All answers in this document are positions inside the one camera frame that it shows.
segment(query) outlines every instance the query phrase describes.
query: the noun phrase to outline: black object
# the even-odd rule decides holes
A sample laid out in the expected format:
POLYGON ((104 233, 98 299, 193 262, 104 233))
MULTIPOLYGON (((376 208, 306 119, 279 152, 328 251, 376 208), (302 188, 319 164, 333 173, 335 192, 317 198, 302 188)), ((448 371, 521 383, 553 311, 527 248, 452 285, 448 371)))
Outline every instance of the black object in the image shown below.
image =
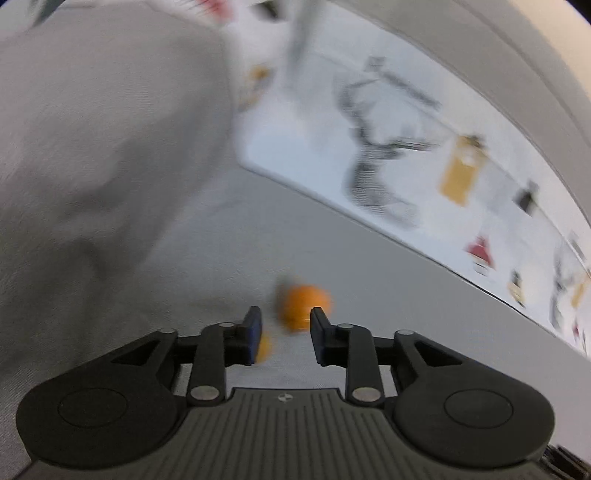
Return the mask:
POLYGON ((258 350, 257 307, 200 336, 154 332, 49 380, 17 411, 34 459, 22 478, 443 480, 497 471, 542 480, 580 472, 572 457, 549 453, 554 414, 522 382, 410 330, 388 339, 332 325, 320 308, 310 334, 320 365, 346 368, 344 398, 336 389, 247 388, 227 398, 225 368, 250 365, 258 350), (176 397, 181 364, 193 367, 186 395, 176 397), (385 396, 379 365, 391 366, 398 397, 385 396))
POLYGON ((264 15, 270 20, 276 22, 279 20, 283 20, 277 0, 265 0, 264 2, 254 4, 253 8, 256 8, 259 11, 263 12, 264 15))
POLYGON ((515 198, 517 206, 528 215, 534 213, 535 195, 538 193, 538 184, 534 181, 529 181, 527 188, 521 190, 515 198))
POLYGON ((226 398, 225 367, 254 363, 261 311, 239 325, 211 325, 179 339, 162 329, 33 388, 17 410, 17 429, 31 458, 77 469, 140 458, 174 433, 189 405, 226 398), (186 402, 170 388, 181 364, 193 364, 186 402), (191 394, 217 389, 213 398, 191 394))

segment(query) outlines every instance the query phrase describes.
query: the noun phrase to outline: orange object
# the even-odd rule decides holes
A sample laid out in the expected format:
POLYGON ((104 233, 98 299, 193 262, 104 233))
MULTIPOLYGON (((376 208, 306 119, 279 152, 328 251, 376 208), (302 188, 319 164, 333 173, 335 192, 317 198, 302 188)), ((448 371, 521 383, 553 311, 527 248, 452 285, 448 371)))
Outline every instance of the orange object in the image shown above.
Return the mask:
POLYGON ((308 330, 310 328, 310 310, 320 307, 330 316, 332 302, 325 290, 314 285, 298 285, 291 287, 283 302, 282 319, 291 330, 308 330))
POLYGON ((264 333, 261 335, 261 340, 259 341, 259 349, 256 353, 256 360, 255 363, 260 364, 267 360, 269 355, 271 354, 271 341, 269 337, 264 333))

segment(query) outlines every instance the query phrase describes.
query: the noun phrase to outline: gray fabric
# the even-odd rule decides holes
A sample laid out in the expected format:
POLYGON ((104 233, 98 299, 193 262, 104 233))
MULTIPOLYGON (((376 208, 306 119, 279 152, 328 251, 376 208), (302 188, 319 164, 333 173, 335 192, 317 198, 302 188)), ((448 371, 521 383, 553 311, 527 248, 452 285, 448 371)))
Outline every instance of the gray fabric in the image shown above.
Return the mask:
POLYGON ((0 478, 9 478, 28 462, 14 426, 22 395, 153 329, 149 315, 105 317, 98 305, 233 161, 232 105, 220 37, 142 5, 56 12, 0 44, 0 72, 0 478))

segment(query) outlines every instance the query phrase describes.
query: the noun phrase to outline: screw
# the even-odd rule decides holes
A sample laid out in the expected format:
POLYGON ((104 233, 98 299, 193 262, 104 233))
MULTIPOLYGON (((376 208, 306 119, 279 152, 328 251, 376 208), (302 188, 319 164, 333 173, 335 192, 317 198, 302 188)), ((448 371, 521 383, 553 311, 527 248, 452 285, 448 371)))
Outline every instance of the screw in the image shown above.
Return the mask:
POLYGON ((199 385, 191 389, 191 396, 195 400, 215 400, 220 395, 220 391, 211 385, 199 385))
POLYGON ((374 387, 358 387, 353 390, 353 398, 363 403, 371 403, 382 398, 382 394, 374 387))

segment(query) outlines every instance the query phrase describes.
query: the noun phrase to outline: poster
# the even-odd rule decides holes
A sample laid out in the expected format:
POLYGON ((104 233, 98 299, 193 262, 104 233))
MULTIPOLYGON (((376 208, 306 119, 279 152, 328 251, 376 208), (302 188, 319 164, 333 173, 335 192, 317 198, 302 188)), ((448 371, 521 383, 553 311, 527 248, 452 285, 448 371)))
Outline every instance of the poster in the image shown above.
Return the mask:
POLYGON ((445 265, 586 354, 591 228, 540 152, 405 39, 335 4, 243 160, 445 265))

